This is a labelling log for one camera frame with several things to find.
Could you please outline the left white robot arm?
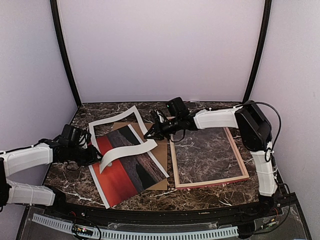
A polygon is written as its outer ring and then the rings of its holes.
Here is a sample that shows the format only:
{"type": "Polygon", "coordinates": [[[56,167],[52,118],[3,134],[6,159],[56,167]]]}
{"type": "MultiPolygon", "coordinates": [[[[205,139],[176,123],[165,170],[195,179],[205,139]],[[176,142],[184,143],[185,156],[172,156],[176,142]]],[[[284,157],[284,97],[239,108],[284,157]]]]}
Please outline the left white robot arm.
{"type": "Polygon", "coordinates": [[[0,153],[0,206],[28,204],[50,206],[60,218],[71,213],[65,198],[54,187],[14,182],[9,176],[40,165],[75,162],[87,167],[102,160],[99,150],[90,144],[87,130],[65,124],[62,133],[54,139],[42,138],[36,144],[2,151],[0,153]]]}

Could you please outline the brown cardboard backing board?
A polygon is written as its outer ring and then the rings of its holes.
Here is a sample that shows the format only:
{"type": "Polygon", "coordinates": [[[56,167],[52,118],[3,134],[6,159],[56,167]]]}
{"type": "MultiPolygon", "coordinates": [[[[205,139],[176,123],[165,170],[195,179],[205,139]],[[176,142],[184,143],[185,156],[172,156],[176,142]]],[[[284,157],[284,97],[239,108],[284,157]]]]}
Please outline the brown cardboard backing board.
{"type": "MultiPolygon", "coordinates": [[[[115,122],[112,126],[112,130],[115,131],[119,128],[124,126],[131,125],[140,138],[145,142],[144,135],[136,122],[115,122]]],[[[167,142],[164,140],[157,141],[157,147],[151,150],[151,153],[154,157],[158,160],[158,162],[162,165],[164,170],[168,171],[168,149],[167,149],[167,142]]],[[[149,187],[147,190],[155,191],[155,190],[167,190],[168,187],[168,180],[163,179],[162,181],[158,182],[157,184],[149,187]]]]}

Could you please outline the red sunset photo print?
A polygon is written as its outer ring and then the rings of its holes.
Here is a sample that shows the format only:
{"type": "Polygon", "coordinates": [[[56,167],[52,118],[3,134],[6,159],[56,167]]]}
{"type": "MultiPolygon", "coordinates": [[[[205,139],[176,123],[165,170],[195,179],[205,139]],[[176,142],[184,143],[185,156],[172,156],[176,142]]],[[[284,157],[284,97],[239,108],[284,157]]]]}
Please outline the red sunset photo print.
{"type": "MultiPolygon", "coordinates": [[[[143,140],[128,124],[98,137],[96,141],[100,152],[105,154],[117,147],[138,145],[143,140]]],[[[102,173],[99,163],[90,165],[89,169],[107,209],[168,178],[167,172],[151,151],[116,159],[102,173]]]]}

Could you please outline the white photo mat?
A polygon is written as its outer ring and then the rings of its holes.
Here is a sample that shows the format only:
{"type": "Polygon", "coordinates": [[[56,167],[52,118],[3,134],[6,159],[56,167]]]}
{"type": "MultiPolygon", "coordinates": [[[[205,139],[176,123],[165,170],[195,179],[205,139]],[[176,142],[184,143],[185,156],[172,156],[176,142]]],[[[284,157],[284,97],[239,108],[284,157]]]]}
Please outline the white photo mat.
{"type": "MultiPolygon", "coordinates": [[[[96,140],[95,130],[94,130],[95,126],[118,122],[122,119],[127,118],[131,114],[135,115],[135,118],[137,120],[137,123],[138,123],[138,126],[139,126],[141,132],[143,134],[146,134],[148,131],[147,127],[146,127],[137,107],[134,105],[131,108],[129,108],[128,110],[126,110],[118,115],[90,122],[88,124],[88,129],[91,134],[92,145],[94,145],[97,149],[99,148],[97,140],[96,140]]],[[[144,154],[144,153],[147,153],[147,152],[153,150],[157,146],[158,146],[158,144],[156,143],[155,140],[148,139],[146,142],[142,142],[139,145],[121,146],[121,147],[116,147],[111,150],[108,150],[105,154],[103,154],[102,160],[99,164],[99,172],[102,173],[104,171],[104,169],[114,160],[117,160],[122,157],[144,154]]]]}

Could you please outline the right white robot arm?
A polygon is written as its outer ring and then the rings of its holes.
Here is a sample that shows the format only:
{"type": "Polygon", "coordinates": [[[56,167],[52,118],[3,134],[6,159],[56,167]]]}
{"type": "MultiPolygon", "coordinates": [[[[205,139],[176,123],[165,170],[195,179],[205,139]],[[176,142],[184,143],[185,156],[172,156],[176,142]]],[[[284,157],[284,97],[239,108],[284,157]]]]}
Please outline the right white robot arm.
{"type": "Polygon", "coordinates": [[[205,108],[191,112],[181,97],[166,102],[171,115],[168,119],[161,110],[151,110],[154,124],[144,134],[146,140],[170,139],[178,131],[197,131],[209,128],[236,128],[244,147],[250,151],[256,168],[259,194],[272,197],[278,188],[274,148],[278,136],[272,136],[272,125],[261,102],[248,100],[231,108],[205,108]]]}

